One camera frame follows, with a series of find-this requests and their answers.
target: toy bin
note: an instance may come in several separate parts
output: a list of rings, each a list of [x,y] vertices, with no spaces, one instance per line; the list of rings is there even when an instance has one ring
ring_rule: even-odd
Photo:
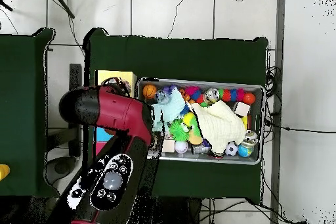
[[[166,86],[176,85],[180,88],[187,88],[190,86],[198,86],[203,92],[210,88],[217,89],[239,89],[242,88],[246,92],[251,92],[255,95],[255,102],[251,105],[249,115],[251,115],[251,126],[250,130],[254,131],[259,138],[258,143],[254,147],[254,151],[249,157],[241,157],[239,155],[227,156],[224,155],[222,158],[214,158],[206,153],[194,154],[191,148],[188,149],[184,154],[178,154],[177,152],[161,152],[158,148],[150,148],[148,151],[148,158],[153,158],[153,156],[160,156],[162,160],[180,160],[188,162],[218,162],[225,164],[246,164],[255,165],[258,164],[263,155],[263,137],[264,137],[264,115],[265,115],[265,100],[266,93],[264,87],[260,85],[243,85],[243,84],[231,84],[231,83],[215,83],[215,82],[202,82],[202,81],[182,81],[173,79],[153,79],[153,78],[140,78],[136,83],[136,97],[142,101],[147,102],[149,105],[156,103],[153,99],[148,100],[144,98],[142,90],[145,85],[152,84],[155,85],[158,90],[163,89]],[[230,108],[233,107],[234,102],[225,102]],[[157,139],[161,141],[162,145],[162,135],[156,136]]]

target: gray plastic bin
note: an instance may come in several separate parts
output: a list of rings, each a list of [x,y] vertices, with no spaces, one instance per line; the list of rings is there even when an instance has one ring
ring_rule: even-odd
[[[200,82],[200,81],[182,81],[173,79],[153,79],[153,78],[140,78],[136,84],[136,94],[135,96],[144,101],[144,96],[142,94],[143,87],[147,84],[153,84],[157,89],[162,89],[167,85],[175,84],[178,88],[186,88],[189,86],[198,86],[203,92],[209,88],[222,88],[222,89],[233,89],[233,88],[243,88],[245,91],[252,92],[255,95],[255,102],[251,105],[250,115],[251,115],[251,130],[253,130],[259,137],[259,142],[255,146],[252,155],[248,158],[243,158],[241,156],[224,156],[221,159],[211,158],[207,154],[192,154],[191,150],[184,154],[178,154],[177,152],[161,153],[160,159],[162,160],[180,160],[189,162],[219,162],[227,164],[258,164],[261,160],[263,154],[263,137],[264,137],[264,115],[265,115],[265,100],[266,92],[264,87],[260,85],[243,85],[243,84],[231,84],[231,83],[215,83],[215,82]],[[154,100],[147,100],[148,104],[154,104]],[[233,106],[234,102],[226,102],[230,107]]]

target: control buttons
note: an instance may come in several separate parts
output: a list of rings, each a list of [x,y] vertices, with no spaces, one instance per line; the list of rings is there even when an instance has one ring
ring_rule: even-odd
[[[125,159],[124,159],[124,158],[119,158],[118,162],[119,162],[120,164],[124,164],[124,163],[125,163]]]
[[[116,170],[117,168],[118,168],[118,165],[116,163],[112,163],[110,165],[110,169],[112,169],[112,170]]]
[[[117,190],[123,183],[122,176],[117,172],[108,172],[104,177],[104,187],[109,190]]]
[[[100,190],[98,190],[98,192],[97,192],[97,196],[98,196],[99,198],[103,198],[103,197],[105,196],[105,194],[106,194],[106,192],[105,192],[104,189],[100,189]]]
[[[83,195],[83,191],[81,189],[76,189],[72,192],[71,196],[74,198],[79,198]]]
[[[119,171],[120,173],[125,174],[127,172],[127,169],[125,166],[120,166]]]
[[[113,201],[117,198],[117,196],[116,196],[114,193],[109,192],[106,198],[107,198],[109,201],[113,202]]]

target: dark green tablecloth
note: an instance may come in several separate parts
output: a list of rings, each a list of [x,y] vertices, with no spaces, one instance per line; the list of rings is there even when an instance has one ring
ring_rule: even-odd
[[[121,70],[132,71],[138,77],[265,86],[268,42],[263,37],[254,41],[156,39],[107,36],[98,28],[87,34],[85,44],[91,84],[95,70]],[[247,197],[259,203],[260,187],[261,163],[245,166],[161,160],[153,194]]]
[[[43,178],[45,160],[45,50],[54,30],[0,35],[0,164],[10,173],[0,195],[56,195]]]

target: green toy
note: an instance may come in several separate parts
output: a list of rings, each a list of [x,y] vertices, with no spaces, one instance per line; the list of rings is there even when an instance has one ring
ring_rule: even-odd
[[[185,132],[183,128],[183,121],[181,119],[175,119],[171,123],[169,131],[175,141],[187,141],[189,138],[188,132]]]
[[[190,120],[190,124],[192,125],[192,129],[194,130],[194,134],[196,136],[201,136],[201,131],[200,128],[198,127],[197,119],[195,116]]]

